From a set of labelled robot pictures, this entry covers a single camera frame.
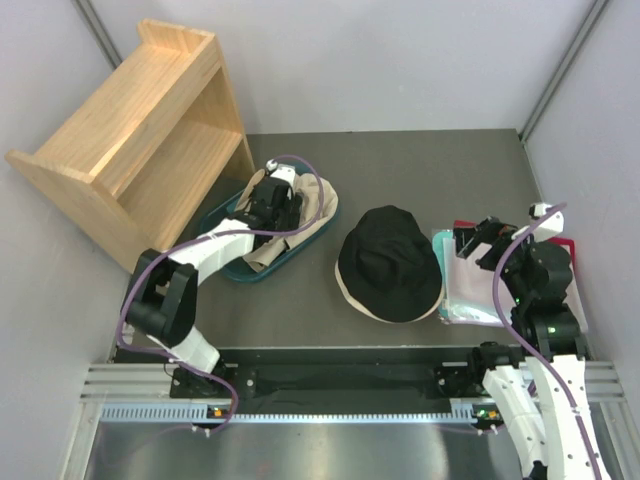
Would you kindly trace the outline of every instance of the white wall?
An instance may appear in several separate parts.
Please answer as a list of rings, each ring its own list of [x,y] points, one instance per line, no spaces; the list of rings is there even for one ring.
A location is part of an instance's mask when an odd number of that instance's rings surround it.
[[[110,68],[68,0],[0,5],[0,152],[35,152]],[[53,479],[127,275],[0,160],[0,476]]]
[[[521,128],[592,0],[93,0],[215,31],[249,133]]]
[[[616,0],[529,140],[543,198],[566,200],[594,341],[640,426],[640,2]]]

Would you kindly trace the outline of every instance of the robotic arm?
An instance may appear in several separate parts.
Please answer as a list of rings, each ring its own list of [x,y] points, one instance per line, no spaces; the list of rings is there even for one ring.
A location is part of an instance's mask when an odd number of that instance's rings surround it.
[[[531,207],[532,221],[549,205]],[[513,327],[542,356],[552,362],[568,386],[577,406],[567,396],[547,366],[525,352],[525,361],[537,388],[540,410],[527,391],[519,362],[506,346],[495,343],[475,348],[469,358],[471,380],[483,386],[496,402],[511,435],[524,477],[531,480],[593,479],[584,434],[594,446],[601,478],[609,479],[597,448],[585,392],[586,346],[578,322],[564,303],[573,279],[570,256],[559,245],[547,242],[562,231],[564,220],[555,214],[525,239],[508,259],[501,278],[516,302]],[[489,217],[476,227],[456,228],[456,252],[467,258],[480,243],[491,249],[477,261],[480,268],[495,271],[507,247],[525,229]],[[576,422],[580,415],[585,432]]]
[[[235,212],[201,237],[208,242],[182,249],[160,262],[144,280],[126,321],[174,357],[203,372],[212,372],[219,352],[194,326],[197,288],[227,263],[242,257],[271,237],[250,233],[217,237],[232,230],[286,231],[298,227],[302,197],[293,192],[295,169],[267,163],[267,175],[254,187],[247,208]],[[160,255],[150,249],[138,260],[127,294],[147,266]]]

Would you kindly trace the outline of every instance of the cable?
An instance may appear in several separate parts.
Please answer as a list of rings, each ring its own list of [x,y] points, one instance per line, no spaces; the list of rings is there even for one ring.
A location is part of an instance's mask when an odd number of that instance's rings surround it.
[[[505,317],[502,311],[502,306],[500,305],[500,297],[498,296],[498,286],[500,284],[500,275],[502,274],[502,270],[504,269],[504,266],[507,263],[507,260],[509,259],[511,254],[515,251],[516,248],[520,246],[522,242],[525,241],[525,239],[529,237],[529,235],[533,234],[536,228],[538,228],[542,223],[547,221],[549,218],[551,218],[553,215],[561,211],[566,206],[567,206],[566,203],[561,203],[559,205],[556,205],[548,209],[543,216],[541,216],[538,220],[536,220],[531,225],[529,225],[529,227],[507,247],[507,249],[502,254],[502,257],[500,257],[500,260],[498,261],[498,265],[496,266],[496,271],[493,274],[493,284],[492,284],[491,293],[493,296],[493,304],[495,306],[496,312],[498,313],[498,316],[500,317],[500,321],[504,325],[504,328],[507,329],[507,331],[511,334],[511,336],[515,338],[516,341],[520,345],[522,345],[522,347],[527,352],[529,352],[532,356],[534,356],[540,363],[542,363],[542,365],[545,366],[545,368],[547,368],[547,370],[549,370],[549,373],[551,373],[553,378],[555,378],[558,384],[560,385],[560,388],[562,388],[562,391],[564,392],[565,396],[567,397],[567,400],[569,401],[569,405],[574,410],[574,413],[576,416],[576,423],[578,424],[578,430],[580,430],[580,435],[582,436],[584,446],[587,450],[587,456],[589,457],[589,462],[591,463],[591,466],[593,468],[594,476],[596,480],[602,480],[600,466],[598,465],[598,459],[596,458],[595,452],[593,450],[593,445],[591,444],[591,440],[587,432],[587,427],[584,424],[584,420],[576,410],[578,408],[578,403],[576,402],[576,399],[571,393],[569,386],[566,384],[566,382],[560,376],[557,370],[553,368],[553,365],[551,365],[551,363],[548,362],[547,359],[544,358],[540,352],[538,352],[535,348],[533,348],[533,346],[529,342],[527,342],[511,326],[511,324],[509,323],[509,321],[507,320],[507,318]]]
[[[135,281],[135,283],[133,284],[133,286],[131,287],[131,291],[129,292],[129,295],[127,295],[127,298],[124,301],[124,304],[122,305],[122,310],[120,311],[120,318],[118,319],[118,323],[116,325],[116,345],[120,348],[123,348],[125,350],[129,350],[131,352],[137,352],[137,353],[151,353],[154,355],[161,355],[167,359],[169,359],[170,362],[174,362],[177,365],[179,365],[180,367],[184,368],[185,370],[190,371],[191,373],[194,373],[195,375],[199,375],[201,377],[204,377],[208,380],[211,380],[213,382],[219,383],[222,386],[224,386],[227,390],[229,390],[229,392],[231,393],[231,407],[229,409],[229,414],[227,415],[227,417],[225,418],[225,420],[219,424],[217,427],[215,427],[214,429],[210,430],[210,434],[213,433],[217,433],[220,430],[224,429],[229,422],[231,421],[231,419],[233,418],[233,416],[236,413],[236,410],[238,409],[238,392],[236,392],[236,390],[233,388],[233,386],[228,383],[226,380],[224,380],[223,378],[217,377],[211,373],[207,373],[207,372],[203,372],[201,370],[198,370],[197,368],[194,368],[190,365],[187,365],[186,363],[183,363],[179,360],[177,360],[176,357],[174,357],[172,354],[170,354],[169,352],[167,352],[166,350],[162,349],[162,348],[146,348],[146,347],[136,347],[133,345],[129,345],[128,343],[125,342],[124,340],[124,334],[123,334],[123,327],[124,327],[124,323],[126,321],[127,318],[127,314],[129,313],[129,308],[131,308],[131,304],[133,303],[133,299],[136,296],[136,293],[138,293],[138,290],[140,290],[140,287],[142,286],[142,283],[144,282],[144,280],[150,275],[150,273],[153,271],[153,269],[160,263],[162,262],[165,258],[167,258],[169,255],[178,252],[184,248],[188,248],[188,247],[192,247],[194,245],[198,245],[200,243],[204,243],[204,242],[208,242],[209,240],[212,240],[214,238],[219,238],[219,237],[223,237],[226,235],[238,235],[238,234],[253,234],[253,235],[269,235],[269,236],[274,236],[274,237],[290,237],[293,235],[297,235],[299,233],[304,232],[305,230],[307,230],[309,227],[311,227],[311,225],[313,225],[322,215],[322,211],[324,209],[324,187],[322,186],[322,178],[320,178],[320,175],[318,175],[318,172],[316,171],[315,168],[313,168],[313,165],[311,165],[307,160],[305,160],[302,157],[299,157],[297,155],[289,155],[289,154],[285,154],[285,155],[279,155],[277,157],[275,157],[273,160],[275,161],[279,161],[279,160],[284,160],[284,159],[292,159],[295,160],[297,162],[300,162],[304,165],[306,165],[309,170],[311,170],[311,173],[313,174],[313,176],[316,178],[316,181],[318,182],[318,210],[316,211],[316,213],[314,214],[313,218],[311,220],[309,220],[305,225],[303,225],[302,227],[299,227],[295,230],[290,230],[290,231],[285,231],[285,232],[271,232],[271,231],[267,231],[267,230],[228,230],[225,232],[220,232],[214,236],[206,236],[206,237],[200,237],[200,238],[196,238],[193,240],[189,240],[187,242],[181,243],[179,245],[176,245],[175,247],[170,248],[169,250],[162,252],[160,255],[158,255],[155,259],[153,259],[153,261],[147,266],[147,268],[145,268],[142,273],[140,274],[140,276],[138,277],[138,279]],[[133,455],[133,453],[137,452],[138,450],[140,450],[141,448],[143,448],[144,446],[146,446],[147,444],[151,443],[152,441],[154,441],[156,438],[158,438],[161,435],[164,435],[165,433],[168,433],[170,431],[174,431],[174,430],[180,430],[180,429],[185,429],[185,428],[191,428],[185,425],[181,425],[179,427],[170,427],[166,430],[161,431],[160,433],[152,436],[150,439],[142,442],[142,444],[138,445],[132,452],[128,453],[124,459],[129,458],[131,455]],[[109,465],[106,462],[106,457],[104,455],[102,455],[102,460]],[[120,463],[122,463],[122,461],[124,460],[120,460],[116,463],[112,463],[112,465],[117,466]]]

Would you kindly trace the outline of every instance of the wooden rack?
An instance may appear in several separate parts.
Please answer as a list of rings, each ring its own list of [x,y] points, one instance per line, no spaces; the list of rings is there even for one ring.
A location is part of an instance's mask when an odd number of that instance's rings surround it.
[[[142,43],[34,154],[7,161],[120,265],[171,247],[223,172],[254,172],[213,33],[154,20]]]

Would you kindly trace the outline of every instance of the gray table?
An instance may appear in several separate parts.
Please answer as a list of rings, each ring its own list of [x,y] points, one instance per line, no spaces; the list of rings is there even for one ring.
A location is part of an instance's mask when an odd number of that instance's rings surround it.
[[[528,221],[539,199],[515,130],[255,135],[257,167],[283,153],[300,155],[338,192],[342,211],[333,226],[261,283],[234,283],[214,275],[198,291],[197,326],[216,347],[476,345],[511,343],[500,329],[446,326],[433,315],[388,325],[351,308],[333,268],[346,234],[370,208],[393,204],[413,213],[423,233],[450,228],[456,219],[487,215]],[[198,220],[243,187],[219,180]]]

